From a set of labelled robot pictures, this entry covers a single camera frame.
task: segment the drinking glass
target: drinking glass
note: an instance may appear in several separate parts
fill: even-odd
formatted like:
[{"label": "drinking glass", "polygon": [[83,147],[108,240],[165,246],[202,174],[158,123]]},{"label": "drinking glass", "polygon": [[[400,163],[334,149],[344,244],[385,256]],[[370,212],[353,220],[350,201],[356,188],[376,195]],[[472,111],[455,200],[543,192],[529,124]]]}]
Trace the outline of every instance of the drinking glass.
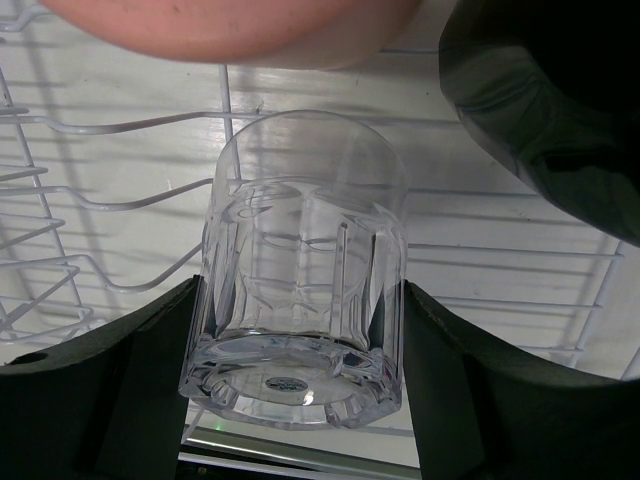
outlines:
[{"label": "drinking glass", "polygon": [[286,112],[235,135],[216,166],[181,393],[288,430],[397,411],[406,195],[389,143],[346,117]]}]

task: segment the glossy black surface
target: glossy black surface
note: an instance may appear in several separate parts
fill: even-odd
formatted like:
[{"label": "glossy black surface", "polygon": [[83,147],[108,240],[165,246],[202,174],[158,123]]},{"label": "glossy black surface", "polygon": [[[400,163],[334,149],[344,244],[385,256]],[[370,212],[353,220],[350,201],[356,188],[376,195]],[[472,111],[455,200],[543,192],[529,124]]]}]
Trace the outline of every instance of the glossy black surface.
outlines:
[{"label": "glossy black surface", "polygon": [[460,0],[441,87],[472,137],[549,201],[640,246],[640,7]]}]

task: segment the dish rack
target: dish rack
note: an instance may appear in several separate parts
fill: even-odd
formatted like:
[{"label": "dish rack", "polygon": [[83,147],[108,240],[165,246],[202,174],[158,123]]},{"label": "dish rack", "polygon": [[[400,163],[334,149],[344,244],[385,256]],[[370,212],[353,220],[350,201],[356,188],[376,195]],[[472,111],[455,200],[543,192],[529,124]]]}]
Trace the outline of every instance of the dish rack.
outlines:
[{"label": "dish rack", "polygon": [[[10,39],[12,33],[23,31],[33,20],[47,15],[50,15],[50,12],[43,6],[26,7],[14,19],[0,22],[0,34]],[[38,28],[38,25],[32,25],[32,28]],[[2,48],[2,39],[0,38],[0,49]],[[26,45],[24,48],[38,48],[38,46]],[[435,55],[435,52],[393,49],[381,55],[426,57]],[[223,126],[223,139],[229,141],[236,127],[234,122],[240,124],[250,122],[262,118],[266,113],[261,111],[260,106],[252,111],[236,111],[232,108],[229,69],[226,65],[220,65],[217,67],[221,100],[218,110],[194,111],[105,125],[69,124],[50,115],[32,115],[29,108],[20,106],[22,99],[13,98],[11,82],[5,78],[2,67],[5,66],[0,64],[0,91],[3,95],[3,103],[0,104],[0,125],[2,125],[0,132],[2,132],[1,135],[11,133],[15,137],[15,153],[3,154],[0,152],[0,187],[2,187],[0,188],[0,287],[6,287],[9,283],[19,284],[18,290],[20,290],[20,294],[0,291],[0,354],[3,349],[5,353],[9,352],[4,357],[0,356],[0,359],[5,360],[13,354],[23,354],[64,342],[120,316],[105,315],[104,312],[98,312],[90,302],[85,301],[87,292],[83,289],[82,284],[86,282],[79,282],[79,278],[93,276],[97,284],[109,295],[140,295],[145,292],[153,294],[158,291],[156,287],[164,285],[167,281],[181,280],[187,275],[197,272],[200,243],[194,239],[193,246],[186,251],[167,252],[172,256],[172,260],[167,262],[169,266],[165,265],[164,271],[155,278],[128,285],[116,282],[106,271],[100,258],[96,258],[93,252],[70,253],[73,249],[67,248],[64,241],[66,225],[64,213],[67,210],[57,211],[51,200],[54,195],[66,196],[76,205],[78,211],[99,211],[103,215],[115,215],[115,212],[134,211],[152,205],[162,205],[172,198],[185,195],[196,189],[207,190],[212,181],[211,178],[201,178],[178,187],[169,185],[166,191],[144,198],[120,202],[98,202],[92,200],[90,193],[79,191],[69,185],[51,185],[47,181],[49,169],[42,167],[37,155],[32,154],[32,148],[25,133],[26,125],[39,124],[40,128],[48,128],[62,135],[57,138],[72,139],[74,136],[101,136],[145,131],[163,125],[206,118],[220,121]],[[428,128],[431,131],[439,132],[434,135],[436,140],[440,136],[452,135],[456,138],[466,138],[461,126],[451,120],[375,117],[357,114],[354,116],[373,128],[383,130]],[[479,149],[475,151],[478,152],[478,155],[485,155]],[[416,281],[427,291],[437,290],[437,294],[434,296],[441,303],[464,318],[475,321],[481,327],[495,331],[512,342],[513,335],[510,337],[509,328],[522,328],[523,324],[509,325],[508,321],[503,321],[504,319],[524,318],[525,320],[521,320],[524,326],[529,327],[531,331],[536,331],[541,328],[538,323],[540,316],[547,315],[549,317],[549,321],[542,322],[545,325],[556,317],[562,316],[564,318],[561,322],[562,328],[555,328],[555,336],[549,336],[550,340],[543,340],[549,343],[520,343],[518,346],[552,361],[563,363],[572,368],[577,367],[579,360],[585,353],[591,334],[597,329],[601,320],[600,314],[607,300],[612,280],[616,275],[616,268],[624,258],[624,244],[595,232],[591,227],[584,226],[556,211],[536,194],[521,186],[512,189],[516,191],[473,190],[466,187],[448,188],[448,185],[445,186],[447,188],[431,188],[430,186],[425,188],[421,185],[414,185],[411,189],[411,201],[414,205],[419,205],[419,208],[412,210],[408,228],[410,241],[409,279]],[[135,197],[135,192],[131,192],[131,197]],[[21,207],[14,206],[22,205],[21,202],[25,198],[37,199],[39,211],[24,214],[15,213],[22,211]],[[444,211],[440,207],[443,204],[452,208],[452,211]],[[498,204],[512,209],[513,215],[510,214],[504,218],[499,215],[497,217],[488,215],[487,210],[491,213],[495,205]],[[473,208],[477,207],[480,213],[477,211],[465,213],[465,208],[469,208],[469,205],[472,205]],[[541,211],[540,209],[547,209],[545,211],[552,211],[552,213],[548,218],[531,218],[527,206],[531,208],[531,211],[537,212]],[[436,240],[432,241],[429,241],[431,237],[422,234],[424,229],[439,228],[437,222],[434,222],[434,226],[431,227],[429,225],[430,219],[444,219],[442,223],[445,224],[444,230],[446,230],[441,230],[444,233],[436,235]],[[497,228],[492,233],[492,227],[495,223],[491,222],[502,222],[507,226],[502,225],[504,228]],[[507,231],[505,228],[509,225],[513,228],[519,228],[522,225],[529,227],[539,225],[545,231],[553,231],[554,228],[560,229],[569,225],[571,228],[589,231],[595,239],[593,244],[597,245],[590,251],[574,251],[570,248],[518,248],[518,246],[507,245],[501,241],[504,232]],[[482,226],[487,231],[478,235],[477,238],[488,239],[486,241],[474,244],[472,241],[465,241],[469,238],[460,233],[475,232]],[[33,249],[29,249],[28,255],[21,256],[24,251],[21,247],[34,241],[40,245],[39,253],[34,255]],[[191,267],[185,267],[189,262],[191,262]],[[560,274],[554,273],[550,269],[536,268],[537,265],[549,264],[558,265],[558,268],[564,264],[573,265],[573,269],[570,269],[571,271],[568,273],[569,276],[582,275],[584,272],[581,273],[576,265],[583,267],[586,265],[583,270],[590,272],[589,277],[592,281],[585,282],[585,291],[577,292],[572,297],[576,301],[566,303],[553,300],[540,301],[539,299],[543,298],[540,295],[532,295],[537,298],[535,300],[521,297],[513,299],[501,295],[490,296],[490,294],[480,291],[479,287],[478,289],[474,288],[471,295],[462,295],[458,293],[456,288],[451,287],[455,286],[456,278],[458,280],[462,278],[462,283],[475,282],[480,286],[488,285],[486,290],[495,291],[489,285],[491,279],[496,278],[492,273],[495,271],[510,272],[510,276],[505,278],[528,274],[537,275],[536,278],[539,278],[541,275],[547,275],[547,278],[552,279],[550,282],[553,283],[554,275]],[[438,283],[438,277],[441,279],[438,272],[445,271],[443,269],[446,269],[451,277],[448,281]],[[480,273],[474,274],[471,279],[466,278],[471,270]],[[1,277],[5,278],[5,283],[1,281]],[[139,306],[147,303],[147,298],[149,297],[144,297]],[[474,312],[485,312],[486,314],[480,315],[481,319],[476,319],[473,318]],[[488,317],[495,317],[496,320],[493,323],[486,321]],[[558,341],[559,338],[564,338],[564,342]],[[625,369],[622,378],[630,378],[637,373],[638,367],[640,367],[640,349]],[[202,410],[191,409],[190,418],[192,421],[185,433],[185,440],[194,434],[194,429],[202,417]],[[363,429],[362,432],[371,435],[404,437],[412,435],[410,428],[403,430],[397,426],[389,425],[389,423],[382,426],[374,425]]]}]

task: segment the glass cup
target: glass cup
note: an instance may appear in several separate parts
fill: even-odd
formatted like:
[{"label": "glass cup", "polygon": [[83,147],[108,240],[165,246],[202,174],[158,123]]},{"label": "glass cup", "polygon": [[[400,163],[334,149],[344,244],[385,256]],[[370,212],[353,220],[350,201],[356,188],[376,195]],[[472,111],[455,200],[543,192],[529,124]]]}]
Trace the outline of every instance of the glass cup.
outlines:
[{"label": "glass cup", "polygon": [[216,167],[181,393],[288,430],[397,411],[406,196],[359,122],[294,111],[241,130]]}]

